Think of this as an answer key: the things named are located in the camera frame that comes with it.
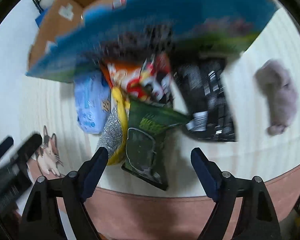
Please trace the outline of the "yellow silver pouch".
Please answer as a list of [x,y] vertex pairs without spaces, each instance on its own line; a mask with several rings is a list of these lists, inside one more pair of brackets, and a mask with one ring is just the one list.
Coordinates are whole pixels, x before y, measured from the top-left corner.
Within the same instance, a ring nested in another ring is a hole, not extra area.
[[130,100],[120,88],[112,88],[111,98],[114,106],[107,118],[96,148],[97,150],[99,147],[107,149],[108,166],[117,165],[125,158],[130,109]]

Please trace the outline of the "green snack packet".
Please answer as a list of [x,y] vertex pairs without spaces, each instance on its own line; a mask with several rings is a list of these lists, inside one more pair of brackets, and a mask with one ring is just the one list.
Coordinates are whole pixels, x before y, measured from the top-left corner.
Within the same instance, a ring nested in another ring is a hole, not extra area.
[[168,181],[163,155],[166,132],[189,121],[188,116],[172,108],[131,100],[126,157],[121,168],[166,191]]

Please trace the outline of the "light blue tissue pack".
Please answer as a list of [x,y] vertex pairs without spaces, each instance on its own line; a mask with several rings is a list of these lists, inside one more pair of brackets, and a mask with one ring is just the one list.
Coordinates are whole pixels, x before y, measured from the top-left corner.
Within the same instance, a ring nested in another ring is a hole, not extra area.
[[111,109],[111,90],[99,70],[74,80],[77,123],[84,133],[100,134]]

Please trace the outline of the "black snack packet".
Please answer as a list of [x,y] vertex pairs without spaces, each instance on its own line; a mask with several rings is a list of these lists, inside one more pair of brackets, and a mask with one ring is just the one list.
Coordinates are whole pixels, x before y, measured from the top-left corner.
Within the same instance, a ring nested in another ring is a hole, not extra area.
[[187,134],[202,141],[235,142],[235,126],[221,80],[226,59],[173,59],[171,67],[191,116]]

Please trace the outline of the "orange noodle packet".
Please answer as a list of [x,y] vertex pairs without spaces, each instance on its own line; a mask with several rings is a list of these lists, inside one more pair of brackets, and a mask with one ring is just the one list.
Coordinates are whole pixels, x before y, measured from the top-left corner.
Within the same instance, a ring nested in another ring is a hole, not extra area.
[[111,88],[120,88],[141,101],[172,106],[171,65],[165,52],[151,55],[142,64],[104,60],[101,70]]

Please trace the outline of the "open cardboard box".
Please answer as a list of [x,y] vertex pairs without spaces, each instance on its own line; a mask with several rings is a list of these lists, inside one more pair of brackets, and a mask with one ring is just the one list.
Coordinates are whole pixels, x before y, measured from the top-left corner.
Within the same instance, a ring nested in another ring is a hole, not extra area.
[[162,51],[236,55],[271,20],[273,0],[54,0],[30,50],[27,76],[67,82],[101,60]]

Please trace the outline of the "blue foam mat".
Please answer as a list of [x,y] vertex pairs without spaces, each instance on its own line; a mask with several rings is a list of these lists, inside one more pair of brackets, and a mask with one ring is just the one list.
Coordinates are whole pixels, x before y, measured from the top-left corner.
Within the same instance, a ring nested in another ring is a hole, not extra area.
[[42,12],[40,13],[40,15],[35,19],[35,22],[36,22],[38,28],[40,27],[40,25],[41,25],[41,23],[42,23],[42,21],[43,21],[45,15],[46,15],[46,13],[47,13],[49,10],[50,10],[50,7],[46,8],[46,9],[45,9],[44,11],[42,11]]

